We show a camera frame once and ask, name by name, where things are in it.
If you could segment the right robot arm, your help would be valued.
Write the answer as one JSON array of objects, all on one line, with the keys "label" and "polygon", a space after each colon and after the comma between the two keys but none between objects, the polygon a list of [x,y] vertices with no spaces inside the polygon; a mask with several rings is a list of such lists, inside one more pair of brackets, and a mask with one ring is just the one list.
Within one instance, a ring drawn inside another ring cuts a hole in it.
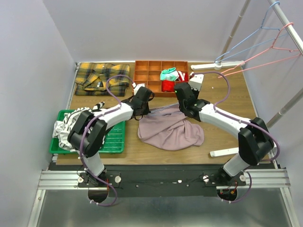
[{"label": "right robot arm", "polygon": [[185,116],[212,124],[238,139],[238,153],[228,160],[214,175],[216,183],[229,185],[235,176],[249,166],[256,166],[274,147],[264,121],[230,114],[212,103],[198,99],[196,91],[186,83],[174,86],[179,109]]}]

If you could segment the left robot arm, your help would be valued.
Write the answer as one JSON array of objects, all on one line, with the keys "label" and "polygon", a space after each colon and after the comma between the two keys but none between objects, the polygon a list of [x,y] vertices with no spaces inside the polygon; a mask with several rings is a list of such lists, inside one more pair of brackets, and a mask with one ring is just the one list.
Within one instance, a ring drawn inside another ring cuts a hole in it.
[{"label": "left robot arm", "polygon": [[140,87],[134,95],[120,104],[94,113],[83,111],[71,129],[67,141],[79,153],[80,160],[89,173],[89,182],[99,187],[105,182],[106,168],[99,156],[108,132],[120,122],[139,119],[150,113],[149,101],[154,93]]}]

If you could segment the mauve tank top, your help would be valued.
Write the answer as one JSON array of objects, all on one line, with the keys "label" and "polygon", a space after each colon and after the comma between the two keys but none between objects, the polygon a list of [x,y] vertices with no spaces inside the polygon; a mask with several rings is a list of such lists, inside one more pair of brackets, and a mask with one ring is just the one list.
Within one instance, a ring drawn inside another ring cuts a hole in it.
[{"label": "mauve tank top", "polygon": [[154,147],[176,151],[191,146],[201,146],[205,140],[204,130],[180,113],[165,116],[143,116],[139,120],[138,138]]}]

